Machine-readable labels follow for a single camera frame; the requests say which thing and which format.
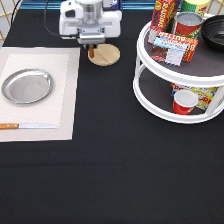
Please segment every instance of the yellow can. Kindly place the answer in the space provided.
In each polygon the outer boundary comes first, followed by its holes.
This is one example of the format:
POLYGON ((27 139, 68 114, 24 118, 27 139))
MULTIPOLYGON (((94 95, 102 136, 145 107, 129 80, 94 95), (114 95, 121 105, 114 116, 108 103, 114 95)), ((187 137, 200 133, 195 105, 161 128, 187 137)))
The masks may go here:
POLYGON ((184 0, 181 12, 195 12, 204 17, 208 3, 209 0, 184 0))

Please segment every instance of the white post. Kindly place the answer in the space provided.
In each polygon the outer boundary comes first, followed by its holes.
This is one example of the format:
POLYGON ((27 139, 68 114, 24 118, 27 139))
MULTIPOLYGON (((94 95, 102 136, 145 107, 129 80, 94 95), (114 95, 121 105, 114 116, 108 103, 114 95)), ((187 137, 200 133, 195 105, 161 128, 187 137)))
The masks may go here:
POLYGON ((205 113, 212 114, 217 108, 220 100, 223 99, 223 96, 224 96, 224 86, 220 86, 205 113))
POLYGON ((136 66, 135 66, 135 79, 139 81, 139 69, 140 69, 140 58, 138 56, 136 57, 136 66))

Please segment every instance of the silver plate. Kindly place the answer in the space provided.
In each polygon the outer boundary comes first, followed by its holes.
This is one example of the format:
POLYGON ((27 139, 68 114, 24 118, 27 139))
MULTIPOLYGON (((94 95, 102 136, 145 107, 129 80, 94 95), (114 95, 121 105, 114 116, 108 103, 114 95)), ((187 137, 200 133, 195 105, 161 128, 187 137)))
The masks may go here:
POLYGON ((13 103, 28 104, 43 99, 53 87, 52 77, 44 70, 26 69, 9 76, 2 94, 13 103))

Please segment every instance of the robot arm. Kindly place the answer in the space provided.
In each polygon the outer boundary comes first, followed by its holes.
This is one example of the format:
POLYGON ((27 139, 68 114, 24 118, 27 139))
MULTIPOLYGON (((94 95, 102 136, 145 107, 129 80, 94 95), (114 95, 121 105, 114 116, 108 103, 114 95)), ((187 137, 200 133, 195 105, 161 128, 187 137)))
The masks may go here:
POLYGON ((67 0, 61 3, 60 34, 76 35, 87 48, 97 47, 106 38, 120 35, 122 13, 103 11, 103 4, 115 4, 117 0, 67 0))

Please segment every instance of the two-tier shelf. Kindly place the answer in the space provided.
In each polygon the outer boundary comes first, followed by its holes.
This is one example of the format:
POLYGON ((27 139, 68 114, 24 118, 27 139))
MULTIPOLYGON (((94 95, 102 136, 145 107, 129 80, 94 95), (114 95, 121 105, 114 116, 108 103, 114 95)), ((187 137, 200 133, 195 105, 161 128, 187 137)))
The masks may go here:
POLYGON ((142 29, 137 42, 134 93, 141 105, 168 121, 193 124, 210 120, 224 109, 224 53, 209 48, 199 35, 199 43, 190 63, 181 67, 157 63, 150 57, 148 44, 151 22, 142 29), (173 112, 171 82, 191 87, 219 87, 206 111, 194 108, 191 115, 173 112))

